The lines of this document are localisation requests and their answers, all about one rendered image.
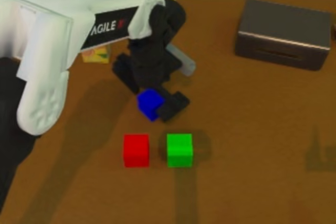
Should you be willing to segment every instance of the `black box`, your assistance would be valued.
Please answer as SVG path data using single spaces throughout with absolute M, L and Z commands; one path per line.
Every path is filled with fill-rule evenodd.
M 238 56 L 319 70 L 330 51 L 330 13 L 247 0 L 237 33 Z

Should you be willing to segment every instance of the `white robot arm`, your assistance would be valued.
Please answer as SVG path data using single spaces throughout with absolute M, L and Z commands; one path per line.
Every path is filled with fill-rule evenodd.
M 26 86 L 18 125 L 41 135 L 65 104 L 68 69 L 79 52 L 151 35 L 149 15 L 165 0 L 0 0 L 0 57 L 21 60 Z

